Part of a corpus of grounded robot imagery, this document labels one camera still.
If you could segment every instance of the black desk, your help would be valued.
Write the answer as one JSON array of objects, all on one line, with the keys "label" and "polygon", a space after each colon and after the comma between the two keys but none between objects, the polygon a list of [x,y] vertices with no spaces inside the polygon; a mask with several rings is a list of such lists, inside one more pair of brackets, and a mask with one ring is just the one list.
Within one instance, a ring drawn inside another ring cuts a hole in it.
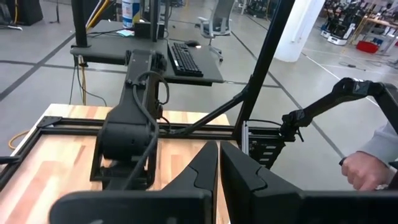
[{"label": "black desk", "polygon": [[[122,28],[121,22],[108,22],[103,20],[90,32],[106,32],[118,30],[120,28]],[[103,34],[97,37],[90,37],[90,35],[88,35],[87,40],[90,47],[73,47],[70,50],[70,53],[74,56],[83,56],[85,62],[124,65],[126,50],[156,50],[164,54],[167,58],[165,79],[169,83],[211,86],[213,83],[224,82],[208,46],[203,46],[200,49],[191,49],[191,54],[195,62],[203,72],[203,77],[198,78],[175,75],[171,61],[167,55],[167,40],[165,39],[152,42],[150,39],[121,37],[116,34]]]}]

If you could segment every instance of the human hand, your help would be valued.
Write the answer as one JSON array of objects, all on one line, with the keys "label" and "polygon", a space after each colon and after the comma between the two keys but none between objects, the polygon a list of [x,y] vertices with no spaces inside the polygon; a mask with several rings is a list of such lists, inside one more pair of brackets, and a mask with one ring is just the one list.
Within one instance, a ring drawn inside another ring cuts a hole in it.
[{"label": "human hand", "polygon": [[358,151],[344,160],[341,173],[354,189],[374,190],[378,185],[386,184],[389,168],[378,158]]}]

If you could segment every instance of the person's arm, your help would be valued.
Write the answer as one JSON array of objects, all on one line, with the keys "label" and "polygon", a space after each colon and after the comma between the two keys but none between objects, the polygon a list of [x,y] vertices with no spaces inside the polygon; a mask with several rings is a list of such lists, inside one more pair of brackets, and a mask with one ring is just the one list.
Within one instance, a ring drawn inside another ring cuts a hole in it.
[{"label": "person's arm", "polygon": [[398,135],[388,122],[374,132],[373,138],[359,151],[366,152],[389,166],[398,158]]}]

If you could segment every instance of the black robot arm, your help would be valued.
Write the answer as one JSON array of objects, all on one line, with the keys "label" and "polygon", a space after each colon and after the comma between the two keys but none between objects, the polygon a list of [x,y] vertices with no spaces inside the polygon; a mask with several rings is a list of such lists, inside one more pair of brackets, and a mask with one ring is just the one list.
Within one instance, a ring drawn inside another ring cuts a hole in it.
[{"label": "black robot arm", "polygon": [[340,103],[373,96],[384,115],[398,133],[398,92],[394,85],[372,81],[343,78],[327,94],[310,106],[282,116],[283,125],[280,134],[283,137],[294,136],[299,128],[307,127],[313,118],[334,108]]}]

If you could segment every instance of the black metal frame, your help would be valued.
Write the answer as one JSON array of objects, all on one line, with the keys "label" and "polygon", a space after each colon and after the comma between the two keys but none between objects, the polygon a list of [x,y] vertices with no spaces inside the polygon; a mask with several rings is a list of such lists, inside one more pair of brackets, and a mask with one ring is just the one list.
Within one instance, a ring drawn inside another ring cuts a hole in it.
[{"label": "black metal frame", "polygon": [[[76,30],[76,47],[89,47],[83,18],[82,2],[83,1],[81,0],[72,0],[73,21]],[[253,111],[262,84],[264,83],[264,79],[271,65],[274,53],[293,5],[294,0],[279,1],[276,14],[274,15],[269,31],[264,40],[253,75],[250,77],[248,85],[240,94],[236,95],[232,100],[220,106],[218,109],[214,110],[194,124],[172,123],[170,124],[170,127],[168,127],[168,124],[160,123],[159,125],[161,129],[170,128],[172,131],[169,133],[161,133],[159,137],[166,139],[231,140],[236,141],[241,145],[243,122],[250,119],[250,115]],[[243,104],[234,126],[207,125],[211,120],[217,118],[219,115],[242,102]],[[103,121],[51,116],[44,117],[37,125],[34,132],[28,137],[24,145],[22,145],[18,150],[16,155],[14,157],[7,158],[7,161],[10,162],[11,160],[12,163],[4,162],[8,163],[8,165],[0,173],[0,190],[2,190],[7,184],[8,180],[30,153],[34,144],[40,139],[42,134],[96,136],[99,131],[98,128],[71,128],[60,127],[60,125],[100,127],[103,125]],[[186,131],[182,133],[178,132],[178,130],[181,131],[181,129],[185,129]],[[250,133],[249,144],[255,148],[250,155],[267,168],[271,168],[276,157],[285,146],[284,143],[295,140],[294,138],[282,137],[280,135],[279,128],[249,128],[248,131]],[[273,155],[267,156],[266,154],[268,152],[273,152]],[[154,172],[151,167],[154,169],[153,162],[152,164],[149,164],[149,173]],[[107,175],[106,169],[107,168],[105,167],[100,167],[100,163],[95,159],[93,161],[93,167],[91,168],[91,180],[101,180],[105,185],[108,185],[110,178],[114,178],[115,176]],[[147,180],[145,180],[145,182],[146,186],[143,186],[143,188],[152,184],[153,175],[147,175]]]}]

